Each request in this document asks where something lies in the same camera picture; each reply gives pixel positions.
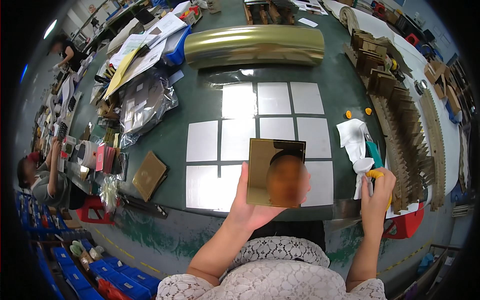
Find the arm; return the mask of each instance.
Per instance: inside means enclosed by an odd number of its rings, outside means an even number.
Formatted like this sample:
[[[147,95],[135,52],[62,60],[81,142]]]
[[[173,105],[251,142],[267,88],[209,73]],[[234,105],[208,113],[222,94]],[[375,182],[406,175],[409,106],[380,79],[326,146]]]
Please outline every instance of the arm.
[[[360,283],[376,278],[377,260],[380,240],[384,231],[385,209],[392,194],[396,178],[385,168],[376,169],[384,176],[375,180],[375,190],[370,197],[367,179],[362,180],[361,218],[365,236],[353,257],[353,263],[348,272],[346,286],[350,292]]]
[[[252,232],[286,209],[247,204],[247,182],[248,164],[244,162],[230,213],[211,240],[195,254],[188,266],[187,274],[203,278],[213,286],[218,286],[220,284],[218,279],[248,241]]]
[[[52,149],[53,149],[53,145],[55,144],[56,140],[57,140],[57,137],[54,136],[52,138],[52,144],[50,146],[50,150],[48,151],[47,158],[45,159],[45,163],[47,164],[48,170],[50,170],[50,165],[51,165],[51,162],[52,162]]]
[[[57,162],[60,155],[61,145],[59,141],[55,141],[52,145],[52,155],[51,155],[51,164],[53,168],[50,168],[50,176],[48,178],[47,191],[50,197],[55,197],[55,192],[57,191]]]
[[[64,64],[66,64],[69,60],[72,59],[73,57],[73,50],[70,46],[68,46],[66,49],[65,49],[65,53],[67,54],[67,57],[65,57],[57,66],[58,67],[61,67],[63,66]]]

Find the hand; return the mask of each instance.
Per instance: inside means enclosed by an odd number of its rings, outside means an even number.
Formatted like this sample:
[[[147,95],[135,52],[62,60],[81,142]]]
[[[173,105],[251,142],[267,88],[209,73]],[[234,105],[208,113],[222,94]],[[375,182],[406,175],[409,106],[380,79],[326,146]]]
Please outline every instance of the hand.
[[[375,188],[370,197],[367,178],[362,178],[361,219],[365,237],[380,240],[384,232],[385,209],[395,187],[396,177],[385,168],[377,168],[384,175],[375,179]]]
[[[237,194],[233,200],[230,213],[225,222],[236,229],[254,231],[270,222],[278,214],[286,210],[283,207],[247,204],[248,164],[242,163],[241,175],[237,186]]]
[[[60,67],[58,66],[58,64],[55,64],[51,69],[49,69],[49,72],[56,72],[60,70]]]
[[[52,143],[52,158],[56,159],[59,157],[61,152],[61,143],[60,141],[56,140]]]

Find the white glove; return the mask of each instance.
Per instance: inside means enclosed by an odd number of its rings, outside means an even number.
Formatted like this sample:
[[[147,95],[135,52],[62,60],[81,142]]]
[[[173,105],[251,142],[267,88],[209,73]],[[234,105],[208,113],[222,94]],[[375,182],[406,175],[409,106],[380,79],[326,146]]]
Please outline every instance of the white glove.
[[[56,72],[58,70],[60,70],[60,67],[58,66],[58,64],[55,64],[49,71]]]

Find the gray shirt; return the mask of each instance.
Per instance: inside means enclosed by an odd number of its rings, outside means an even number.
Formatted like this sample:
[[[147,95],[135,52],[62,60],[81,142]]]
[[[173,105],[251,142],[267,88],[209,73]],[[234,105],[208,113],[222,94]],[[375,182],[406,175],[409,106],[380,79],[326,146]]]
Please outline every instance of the gray shirt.
[[[48,193],[48,181],[50,179],[50,171],[47,164],[43,163],[35,174],[39,179],[32,185],[32,194],[38,204],[46,204],[48,206],[68,208],[70,204],[70,180],[65,173],[58,172],[57,186],[55,187],[55,195],[52,197]]]

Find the green workbench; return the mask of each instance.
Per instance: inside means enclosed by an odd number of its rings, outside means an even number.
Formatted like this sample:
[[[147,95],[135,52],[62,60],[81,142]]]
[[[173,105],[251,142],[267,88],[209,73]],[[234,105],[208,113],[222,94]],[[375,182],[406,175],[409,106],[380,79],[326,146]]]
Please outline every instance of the green workbench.
[[[381,156],[385,156],[385,142],[378,119],[373,113],[368,116],[365,108],[373,108],[370,98],[366,95],[365,87],[355,70],[344,55],[343,43],[349,43],[348,30],[331,14],[328,16],[308,14],[299,11],[296,19],[308,18],[318,24],[324,35],[325,57],[320,66],[302,67],[292,65],[243,65],[233,67],[214,68],[197,71],[183,63],[180,69],[185,77],[174,84],[179,99],[179,106],[166,112],[164,120],[149,133],[140,137],[138,142],[126,150],[129,152],[127,179],[120,188],[133,195],[138,195],[131,184],[133,176],[141,165],[145,155],[152,150],[169,168],[167,179],[158,187],[151,201],[165,207],[187,210],[194,213],[226,216],[227,213],[213,212],[201,209],[186,209],[185,207],[185,178],[186,178],[186,149],[187,133],[190,123],[222,120],[222,91],[221,86],[236,82],[253,82],[254,89],[258,82],[310,82],[319,86],[331,143],[331,159],[334,173],[334,205],[301,207],[289,209],[277,217],[277,220],[329,220],[345,216],[342,212],[347,209],[355,210],[358,215],[358,203],[352,200],[355,191],[356,174],[352,169],[345,149],[341,149],[336,125],[347,120],[345,113],[350,110],[353,118],[366,122],[373,140],[378,143]],[[222,6],[222,11],[209,14],[203,11],[203,17],[193,26],[193,32],[208,29],[245,25],[241,0],[231,1]],[[78,108],[80,113],[71,129],[71,134],[79,137],[85,126],[96,120],[95,108],[88,104],[93,86],[93,77],[105,59],[105,55],[98,55],[92,62],[89,70],[81,82],[80,90],[84,91],[87,99],[81,101]],[[239,69],[253,69],[253,75],[243,75]],[[222,165],[222,161],[208,162],[209,165]]]

